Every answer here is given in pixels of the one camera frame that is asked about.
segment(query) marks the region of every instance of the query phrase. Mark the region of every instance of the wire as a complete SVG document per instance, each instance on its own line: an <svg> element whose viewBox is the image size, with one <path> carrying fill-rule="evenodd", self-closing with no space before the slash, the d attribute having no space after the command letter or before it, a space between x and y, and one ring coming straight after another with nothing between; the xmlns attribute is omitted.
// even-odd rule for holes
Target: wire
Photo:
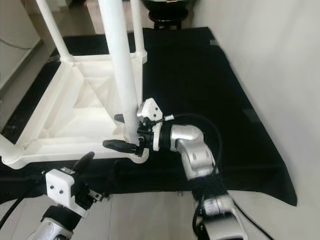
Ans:
<svg viewBox="0 0 320 240"><path fill-rule="evenodd" d="M201 206L201 203L199 202L198 206L196 206L196 209L194 211L193 218L192 218L192 230L197 237L198 237L197 219L200 213L200 206Z"/></svg>
<svg viewBox="0 0 320 240"><path fill-rule="evenodd" d="M30 50L33 49L33 47L23 47L23 46L17 46L11 42L8 42L7 40L3 39L2 37L0 37L0 42L4 43L5 45L12 47L12 48L16 48L16 49L21 49L21 50Z"/></svg>
<svg viewBox="0 0 320 240"><path fill-rule="evenodd" d="M199 114L196 114L196 113L173 114L173 117L174 117L174 119L181 118L181 117L194 117L194 118L200 119L202 121L205 121L213 128L213 130L215 131L216 137L217 137L217 141L218 141L218 153L216 155L215 164L214 164L213 171L212 171L212 174L215 174L217 172L218 167L220 166L221 161L222 161L222 153L223 153L223 140L222 140L221 133L220 133L219 129L217 128L217 126L211 120L209 120L209 118L202 116L202 115L199 115Z"/></svg>
<svg viewBox="0 0 320 240"><path fill-rule="evenodd" d="M240 213L242 213L242 215L248 219L248 221L250 223L252 223L257 229L260 230L260 232L262 232L268 239L270 240L275 240L272 236L270 236L269 233L267 233L262 227L260 227L254 220L252 220L240 207L239 205L236 203L235 200L233 200L234 205L236 206L237 209L239 209Z"/></svg>
<svg viewBox="0 0 320 240"><path fill-rule="evenodd" d="M43 184L42 182L43 176L41 176L41 179L37 180L27 191L24 192L9 208L9 210L5 213L3 218L0 221L0 230L4 226L5 222L8 220L12 212L16 209L16 207L19 205L19 203L22 202L23 199L28 197L28 195L37 187Z"/></svg>

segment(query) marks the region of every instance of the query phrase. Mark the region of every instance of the black cloth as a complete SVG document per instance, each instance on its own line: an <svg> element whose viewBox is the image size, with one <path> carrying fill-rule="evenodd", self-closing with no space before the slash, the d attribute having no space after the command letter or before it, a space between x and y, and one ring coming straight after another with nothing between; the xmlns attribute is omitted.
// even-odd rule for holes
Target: black cloth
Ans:
<svg viewBox="0 0 320 240"><path fill-rule="evenodd" d="M128 34L130 51L134 37ZM73 55L106 54L104 35L64 38ZM207 28L144 31L148 52L143 66L143 98L154 98L165 115L198 113L220 129L223 139L222 168L228 190L269 194L293 206L297 196L287 168L242 90L222 49ZM15 143L43 92L59 67L47 63L11 116L2 134ZM190 120L204 131L210 142L210 129ZM1 202L21 195L42 170L69 167L74 161L31 163L19 170L0 165ZM128 159L95 160L82 179L98 192L134 193L191 190L181 157L173 152L151 152L143 164Z"/></svg>

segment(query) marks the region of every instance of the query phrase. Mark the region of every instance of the white wall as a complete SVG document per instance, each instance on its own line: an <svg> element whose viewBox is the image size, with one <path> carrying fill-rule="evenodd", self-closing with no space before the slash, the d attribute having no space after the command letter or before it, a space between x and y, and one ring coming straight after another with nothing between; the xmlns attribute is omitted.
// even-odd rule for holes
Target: white wall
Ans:
<svg viewBox="0 0 320 240"><path fill-rule="evenodd" d="M298 208L262 212L281 220L271 228L278 239L319 238L319 9L319 0L199 0L194 10L194 27L211 28L295 184Z"/></svg>
<svg viewBox="0 0 320 240"><path fill-rule="evenodd" d="M40 40L20 0L0 1L0 37L24 48L33 48ZM30 51L0 42L0 89Z"/></svg>

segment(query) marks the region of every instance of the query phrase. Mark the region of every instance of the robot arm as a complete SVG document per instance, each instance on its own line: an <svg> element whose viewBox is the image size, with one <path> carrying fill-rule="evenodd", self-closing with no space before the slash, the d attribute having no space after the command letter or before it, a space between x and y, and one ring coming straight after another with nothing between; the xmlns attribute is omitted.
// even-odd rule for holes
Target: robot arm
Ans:
<svg viewBox="0 0 320 240"><path fill-rule="evenodd" d="M193 182L192 194L198 202L193 218L193 230L200 240L247 240L235 205L221 186L212 151L204 142L202 131L193 125L168 125L172 115L163 117L153 98L147 99L138 109L140 120L137 132L139 145L122 140L106 140L103 146L115 151L141 156L144 149L168 149L179 152L189 181ZM85 155L73 169L63 167L45 174L47 195L58 206L50 206L43 215L41 225L28 240L68 240L88 209L103 195L94 192L79 180L94 153Z"/></svg>
<svg viewBox="0 0 320 240"><path fill-rule="evenodd" d="M168 149L181 154L186 178L192 181L192 194L198 201L195 215L201 217L200 230L194 229L199 239L210 240L247 240L248 236L240 222L232 198L224 187L220 186L220 176L215 168L215 158L204 142L202 131L193 125L167 125L166 121L174 119L173 115L163 117L159 106L153 98L143 102L137 116L140 126L137 130L140 145L119 140L106 140L106 148L126 153L141 155L144 148L153 151Z"/></svg>

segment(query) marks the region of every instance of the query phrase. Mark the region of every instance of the black stool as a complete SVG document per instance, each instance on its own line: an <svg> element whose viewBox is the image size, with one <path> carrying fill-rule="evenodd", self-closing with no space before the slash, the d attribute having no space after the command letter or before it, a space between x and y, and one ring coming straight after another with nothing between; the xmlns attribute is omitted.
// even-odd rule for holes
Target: black stool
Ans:
<svg viewBox="0 0 320 240"><path fill-rule="evenodd" d="M170 26L176 26L176 29L181 29L181 22L188 16L188 10L184 7L167 7L157 8L149 12L149 18L154 22L154 29L159 30L170 29Z"/></svg>

